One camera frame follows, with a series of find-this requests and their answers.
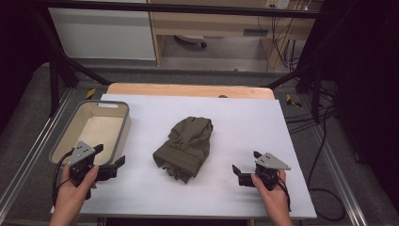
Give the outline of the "black metal stand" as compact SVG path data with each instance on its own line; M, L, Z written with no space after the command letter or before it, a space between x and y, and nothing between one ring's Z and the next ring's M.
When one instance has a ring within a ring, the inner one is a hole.
M90 71L67 56L47 8L31 7L30 13L40 28L40 33L43 35L43 41L47 47L46 54L49 57L51 91L50 116L54 116L60 106L59 79L63 80L67 88L75 88L78 85L79 81L74 73L75 70L83 73L101 85L109 86L112 84L111 81L102 78L100 75Z
M288 73L282 78L265 85L268 89L275 89L286 82L298 78L295 90L297 93L305 93L306 91L311 91L311 116L316 121L319 122L319 101L320 101L320 88L321 88L321 67L317 66L315 63L306 63L293 72Z

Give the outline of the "person's right hand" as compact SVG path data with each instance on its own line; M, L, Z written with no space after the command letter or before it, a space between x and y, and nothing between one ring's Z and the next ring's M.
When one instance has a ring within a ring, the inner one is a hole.
M251 180L262 197L267 215L276 222L287 221L290 215L288 198L285 192L279 187L269 191L263 181L255 174L251 175Z

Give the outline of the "white cabinet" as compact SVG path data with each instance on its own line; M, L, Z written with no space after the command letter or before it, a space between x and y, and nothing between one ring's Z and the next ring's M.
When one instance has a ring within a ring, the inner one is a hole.
M69 57L155 60L148 12L66 8L49 11Z

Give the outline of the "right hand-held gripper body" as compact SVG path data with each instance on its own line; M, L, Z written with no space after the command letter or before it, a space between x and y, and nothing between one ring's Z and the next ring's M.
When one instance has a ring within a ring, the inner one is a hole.
M265 153L255 159L255 174L263 181L264 186L273 190L279 181L279 170L290 170L291 167L271 153Z

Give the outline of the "wooden table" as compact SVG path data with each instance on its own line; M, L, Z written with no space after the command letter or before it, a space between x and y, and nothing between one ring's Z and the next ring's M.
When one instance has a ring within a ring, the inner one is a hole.
M190 96L274 100L271 89L244 86L203 86L174 84L114 83L107 94Z

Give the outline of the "office chair base with caster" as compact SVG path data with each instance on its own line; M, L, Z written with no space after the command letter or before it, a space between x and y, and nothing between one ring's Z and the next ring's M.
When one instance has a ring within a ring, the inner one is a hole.
M207 43L205 42L205 38L203 36L176 35L176 38L182 41L199 44L201 48L207 47Z

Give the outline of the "olive green garment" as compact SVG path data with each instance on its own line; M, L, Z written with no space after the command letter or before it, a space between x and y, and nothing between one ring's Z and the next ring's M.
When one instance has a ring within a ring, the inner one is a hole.
M168 140L152 154L155 164L187 184L198 175L210 154L213 128L207 118L187 117L179 121L170 130Z

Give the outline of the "beige storage bin grey rim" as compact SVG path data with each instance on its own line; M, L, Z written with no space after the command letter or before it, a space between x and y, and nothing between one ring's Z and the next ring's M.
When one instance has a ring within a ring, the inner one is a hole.
M81 102L49 153L56 164L79 141L90 147L103 144L104 149L94 158L95 165L112 164L121 157L130 129L130 107L124 102L89 100Z

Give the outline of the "black metal frame crossbar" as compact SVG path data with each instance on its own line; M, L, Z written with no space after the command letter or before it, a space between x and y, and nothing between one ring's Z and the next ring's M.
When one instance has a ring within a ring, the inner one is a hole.
M261 17L281 17L281 18L298 18L298 19L317 19L318 17L322 16L322 13L318 11L303 11L303 10L292 10L292 9L235 8L235 7L213 7L213 6L195 6L195 5L97 2L97 1L78 1L78 0L33 0L33 3L36 6L41 6L46 8L261 16Z

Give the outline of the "white power strip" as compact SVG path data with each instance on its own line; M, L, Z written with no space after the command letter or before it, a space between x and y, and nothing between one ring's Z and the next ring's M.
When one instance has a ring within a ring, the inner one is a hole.
M287 9L290 0L265 0L264 6L266 8Z

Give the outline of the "black curtain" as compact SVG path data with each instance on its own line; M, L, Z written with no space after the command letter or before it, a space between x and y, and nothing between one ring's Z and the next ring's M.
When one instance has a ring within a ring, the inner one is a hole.
M0 0L0 135L33 72L49 61L44 35L29 8L31 0Z
M399 209L399 0L324 0L320 11L301 57L327 54L344 130Z

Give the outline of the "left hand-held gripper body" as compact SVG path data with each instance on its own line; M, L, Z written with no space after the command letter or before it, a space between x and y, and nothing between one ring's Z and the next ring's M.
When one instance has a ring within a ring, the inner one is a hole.
M72 156L68 162L69 174L72 183L80 186L87 173L94 165L95 155L98 153L98 147L90 147L84 141L79 141L73 149Z

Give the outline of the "person's left hand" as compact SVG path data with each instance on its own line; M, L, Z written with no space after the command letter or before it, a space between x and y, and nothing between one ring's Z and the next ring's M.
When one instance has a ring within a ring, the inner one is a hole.
M86 195L91 188L95 187L95 179L98 175L99 167L94 166L86 174L80 185L75 186L70 179L70 168L64 167L62 179L65 183L59 188L56 199L55 216L76 217L85 200Z

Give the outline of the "light wooden desk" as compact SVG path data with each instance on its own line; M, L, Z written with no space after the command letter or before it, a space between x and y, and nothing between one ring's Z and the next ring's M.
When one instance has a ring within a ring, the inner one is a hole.
M306 10L316 0L290 0L287 9ZM265 0L147 0L149 4L196 5L235 8L266 8ZM313 19L294 19L261 16L214 15L192 13L150 14L152 33L158 38L166 35L243 37L247 30L255 30L272 69L281 65L288 42L306 40L314 24Z

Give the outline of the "aluminium floor rail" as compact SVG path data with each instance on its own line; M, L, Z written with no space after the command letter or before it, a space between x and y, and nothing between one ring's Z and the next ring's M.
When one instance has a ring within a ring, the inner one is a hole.
M15 202L18 194L24 186L27 177L35 166L41 152L46 146L50 135L56 128L56 125L59 122L62 113L64 112L69 100L71 99L72 93L73 89L66 89L64 91L60 101L58 102L58 110L52 117L49 117L44 124L39 136L36 138L29 152L24 157L22 165L19 167L10 184L8 185L8 188L0 198L0 222L6 218L11 206Z
M351 220L353 226L367 226L367 220L359 206L354 192L352 191L352 188L327 141L327 126L324 123L315 124L313 132L316 135L320 146L311 165L307 185L311 186L311 178L315 172L318 159L322 155L325 158L327 168L338 192L339 202L345 215Z

